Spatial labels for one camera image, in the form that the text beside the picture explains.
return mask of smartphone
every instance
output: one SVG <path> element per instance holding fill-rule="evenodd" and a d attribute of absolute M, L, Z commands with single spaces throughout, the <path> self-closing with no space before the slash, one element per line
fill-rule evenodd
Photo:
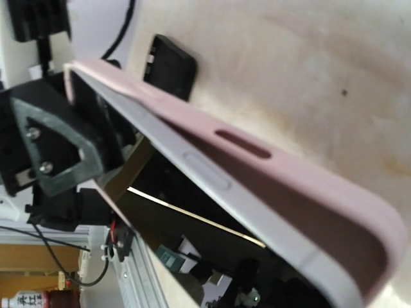
<path fill-rule="evenodd" d="M 308 190 L 303 176 L 287 176 L 306 170 L 328 179 L 317 184 L 331 193 L 335 181 L 349 192 L 345 182 L 222 123 L 207 138 L 202 132 L 216 119 L 196 112 L 188 119 L 192 107 L 178 107 L 172 96 L 103 62 L 68 65 L 68 93 L 71 78 L 81 78 L 157 150 L 119 200 L 99 190 L 201 307 L 364 307 L 387 278 L 387 265 L 399 262 L 392 256 L 400 249 L 386 254 L 370 231 L 321 205 L 335 203 L 330 194 L 321 200 L 313 181 Z M 185 129 L 196 121 L 207 125 L 198 134 Z M 353 241 L 360 243 L 357 261 L 349 258 Z M 369 266 L 359 272 L 362 262 Z"/>

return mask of black mount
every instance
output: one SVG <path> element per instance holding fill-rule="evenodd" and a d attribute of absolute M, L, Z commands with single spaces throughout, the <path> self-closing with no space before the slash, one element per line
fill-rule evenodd
<path fill-rule="evenodd" d="M 114 246 L 117 250 L 118 259 L 123 262 L 132 251 L 132 243 L 135 237 L 134 231 L 122 220 L 117 218 L 116 227 L 113 230 Z"/>
<path fill-rule="evenodd" d="M 63 73 L 49 71 L 50 35 L 71 33 L 66 0 L 5 1 L 15 40 L 37 42 L 43 78 L 0 92 L 0 184 L 10 196 L 33 186 L 30 223 L 63 231 L 109 225 L 109 205 L 76 186 L 121 167 L 134 129 L 74 73 L 70 104 Z"/>

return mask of robotic arm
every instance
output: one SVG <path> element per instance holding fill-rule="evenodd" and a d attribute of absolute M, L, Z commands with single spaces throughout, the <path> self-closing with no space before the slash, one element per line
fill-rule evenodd
<path fill-rule="evenodd" d="M 121 167 L 135 132 L 80 80 L 68 102 L 70 32 L 66 0 L 0 0 L 0 219 L 63 231 L 112 221 L 100 195 L 77 186 Z"/>

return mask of bottle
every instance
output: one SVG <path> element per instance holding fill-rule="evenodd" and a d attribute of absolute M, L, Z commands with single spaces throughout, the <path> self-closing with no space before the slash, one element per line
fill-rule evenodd
<path fill-rule="evenodd" d="M 14 298 L 3 298 L 1 308 L 80 308 L 80 293 L 20 291 Z"/>

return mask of pink phone case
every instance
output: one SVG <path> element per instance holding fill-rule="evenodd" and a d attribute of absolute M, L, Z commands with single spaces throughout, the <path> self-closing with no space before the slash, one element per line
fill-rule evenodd
<path fill-rule="evenodd" d="M 387 202 L 275 146 L 215 119 L 101 60 L 67 64 L 138 99 L 272 210 L 337 260 L 365 303 L 381 291 L 405 253 L 407 231 Z M 73 93 L 67 87 L 67 95 Z M 249 215 L 253 215 L 250 205 Z"/>

